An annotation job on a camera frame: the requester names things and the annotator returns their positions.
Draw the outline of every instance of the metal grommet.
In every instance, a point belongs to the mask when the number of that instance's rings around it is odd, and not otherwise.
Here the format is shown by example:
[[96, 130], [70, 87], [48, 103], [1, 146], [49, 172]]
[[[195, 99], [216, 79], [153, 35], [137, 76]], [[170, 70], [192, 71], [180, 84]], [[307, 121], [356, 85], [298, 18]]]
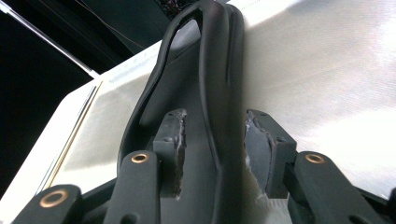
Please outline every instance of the metal grommet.
[[134, 163], [142, 163], [149, 160], [149, 155], [145, 153], [140, 153], [132, 156], [132, 162]]
[[[53, 196], [53, 195], [56, 195], [56, 194], [60, 194], [61, 197], [60, 197], [59, 199], [55, 200], [55, 201], [50, 201], [49, 198], [50, 198], [51, 196]], [[56, 205], [58, 205], [58, 204], [64, 202], [64, 200], [66, 200], [66, 198], [67, 198], [68, 195], [69, 195], [69, 194], [67, 193], [67, 191], [66, 191], [65, 189], [58, 189], [58, 190], [55, 190], [55, 191], [53, 191], [53, 192], [47, 194], [46, 196], [44, 196], [44, 198], [41, 199], [41, 201], [40, 201], [40, 206], [41, 206], [41, 207], [44, 207], [44, 208], [51, 208], [51, 207], [54, 207], [54, 206], [56, 206]]]
[[316, 155], [316, 154], [308, 154], [308, 155], [305, 155], [305, 158], [306, 158], [308, 161], [310, 161], [310, 162], [312, 162], [312, 163], [316, 163], [316, 164], [322, 164], [322, 163], [325, 162], [325, 160], [324, 160], [321, 156]]

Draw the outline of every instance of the metal surface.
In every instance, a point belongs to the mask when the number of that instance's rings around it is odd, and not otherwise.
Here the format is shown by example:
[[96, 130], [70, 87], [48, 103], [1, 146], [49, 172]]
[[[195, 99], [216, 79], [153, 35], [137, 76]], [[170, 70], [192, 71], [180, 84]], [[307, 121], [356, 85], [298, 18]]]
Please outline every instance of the metal surface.
[[[396, 3], [230, 4], [246, 26], [244, 108], [271, 114], [298, 151], [327, 155], [353, 185], [387, 199], [396, 186]], [[114, 148], [157, 53], [158, 44], [104, 74], [56, 183], [86, 192], [115, 177]], [[290, 223], [286, 200], [268, 200], [248, 170], [244, 184], [244, 223]]]

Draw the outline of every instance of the black plastic part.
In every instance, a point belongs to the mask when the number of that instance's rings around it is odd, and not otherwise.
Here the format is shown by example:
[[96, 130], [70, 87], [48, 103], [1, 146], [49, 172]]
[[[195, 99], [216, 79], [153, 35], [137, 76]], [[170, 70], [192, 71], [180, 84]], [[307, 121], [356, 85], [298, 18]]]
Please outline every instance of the black plastic part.
[[396, 189], [392, 190], [387, 204], [387, 214], [393, 223], [396, 223]]
[[116, 185], [116, 181], [117, 178], [112, 179], [82, 195], [82, 200], [84, 202], [84, 214], [110, 200]]
[[287, 198], [285, 164], [294, 162], [297, 143], [266, 113], [247, 111], [245, 149], [249, 168], [268, 198]]
[[[294, 163], [294, 173], [290, 174], [295, 175], [294, 180], [298, 180], [298, 184], [288, 184], [293, 199], [289, 207], [302, 209], [295, 203], [301, 202], [303, 198], [296, 192], [303, 192], [315, 216], [315, 223], [387, 223], [328, 157], [317, 152], [301, 152]], [[306, 218], [306, 216], [297, 217], [293, 212], [290, 212], [290, 217], [293, 222], [297, 220], [295, 223], [301, 223], [298, 220]]]
[[181, 191], [186, 116], [184, 109], [167, 113], [153, 141], [153, 150], [161, 162], [161, 197], [176, 197]]
[[[190, 20], [198, 23], [200, 42], [168, 62], [177, 30]], [[235, 7], [207, 0], [176, 16], [126, 127], [119, 168], [125, 155], [148, 146], [168, 111], [189, 113], [182, 191], [177, 200], [161, 199], [162, 223], [239, 223], [243, 25]]]
[[73, 185], [58, 185], [38, 193], [18, 214], [14, 224], [72, 224], [82, 218], [81, 192]]
[[142, 150], [124, 158], [104, 223], [160, 223], [159, 161], [155, 153]]

